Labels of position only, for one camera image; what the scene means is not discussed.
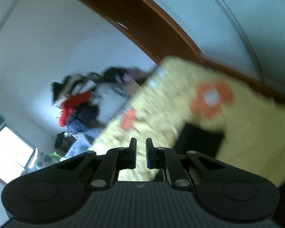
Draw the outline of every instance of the brown door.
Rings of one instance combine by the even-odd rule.
[[[80,0],[111,22],[155,63],[173,55],[201,63],[198,47],[191,45],[142,0]]]

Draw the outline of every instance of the red clothing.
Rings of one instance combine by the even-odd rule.
[[[76,106],[88,102],[91,97],[91,91],[85,93],[76,94],[75,96],[70,97],[67,101],[63,102],[61,105],[62,114],[59,118],[59,125],[64,127],[67,123],[67,120],[75,110]]]

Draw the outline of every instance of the yellow bedspread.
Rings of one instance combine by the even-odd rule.
[[[193,115],[189,103],[196,98],[195,87],[218,79],[233,90],[234,104],[223,105],[221,113],[212,119]],[[137,110],[134,128],[122,130],[120,118],[116,118],[90,148],[100,155],[111,148],[128,147],[132,137],[137,139],[136,169],[122,170],[121,181],[152,180],[157,170],[146,167],[146,138],[152,138],[155,147],[171,148],[186,122],[225,133],[218,160],[263,176],[276,186],[285,181],[285,107],[254,93],[241,81],[169,57],[130,104]]]

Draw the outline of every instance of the orange flower pattern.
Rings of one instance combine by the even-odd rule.
[[[134,126],[134,122],[136,120],[136,110],[130,109],[126,114],[122,116],[122,122],[120,127],[123,130],[130,130]]]
[[[198,85],[195,89],[197,99],[192,100],[189,108],[202,118],[211,119],[221,111],[222,104],[232,104],[234,93],[224,81],[218,80]]]

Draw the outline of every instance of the bed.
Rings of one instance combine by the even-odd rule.
[[[231,88],[232,104],[222,104],[211,119],[192,113],[189,107],[198,98],[197,87],[217,80]],[[285,106],[254,93],[239,80],[168,57],[129,105],[137,111],[133,128],[123,130],[121,115],[117,116],[89,148],[100,155],[137,139],[136,169],[120,171],[120,181],[152,181],[158,170],[146,167],[146,138],[152,138],[155,147],[172,148],[186,123],[224,132],[218,160],[263,176],[277,187],[285,181]]]

